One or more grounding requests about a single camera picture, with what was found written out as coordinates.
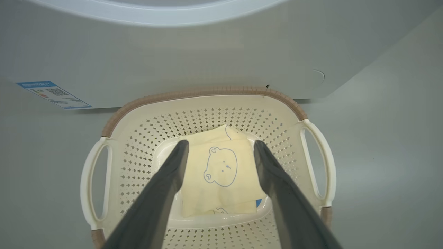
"basket hole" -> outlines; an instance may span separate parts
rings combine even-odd
[[[106,168],[108,162],[108,146],[102,149],[95,163],[92,176],[91,192],[95,214],[100,219],[103,216],[103,203],[105,197]]]
[[[315,175],[315,181],[319,190],[320,196],[325,196],[326,192],[326,167],[323,162],[323,157],[320,148],[315,141],[315,138],[308,130],[304,130],[306,139],[307,152],[306,155],[311,158],[312,170]]]

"white floor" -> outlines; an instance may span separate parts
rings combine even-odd
[[[300,101],[334,153],[332,231],[344,248],[441,247],[442,30],[440,8],[329,97]],[[4,248],[93,247],[80,174],[115,111],[63,110],[0,83]]]

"brown woven rim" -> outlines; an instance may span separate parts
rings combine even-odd
[[[101,136],[111,137],[112,132],[117,126],[118,122],[130,111],[143,105],[158,103],[162,101],[201,97],[201,96],[217,96],[217,95],[262,95],[272,97],[283,102],[295,113],[299,120],[307,119],[306,113],[302,108],[290,97],[284,95],[279,91],[275,91],[264,87],[249,87],[249,86],[222,86],[222,87],[205,87],[202,89],[160,93],[143,98],[136,99],[132,102],[125,104],[110,118],[106,126],[103,128]]]
[[[95,249],[100,249],[105,245],[106,239],[105,234],[103,233],[103,229],[92,230],[91,237]]]
[[[332,207],[331,206],[322,207],[322,210],[320,212],[320,218],[322,218],[322,221],[325,223],[325,225],[330,228],[332,223]]]

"qr code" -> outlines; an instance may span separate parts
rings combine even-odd
[[[68,93],[63,92],[59,88],[49,88],[47,89],[50,93],[52,93],[55,96],[66,96],[69,95]]]

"washing machine door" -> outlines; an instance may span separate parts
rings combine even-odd
[[[121,23],[182,26],[253,14],[287,0],[32,0],[64,12]]]

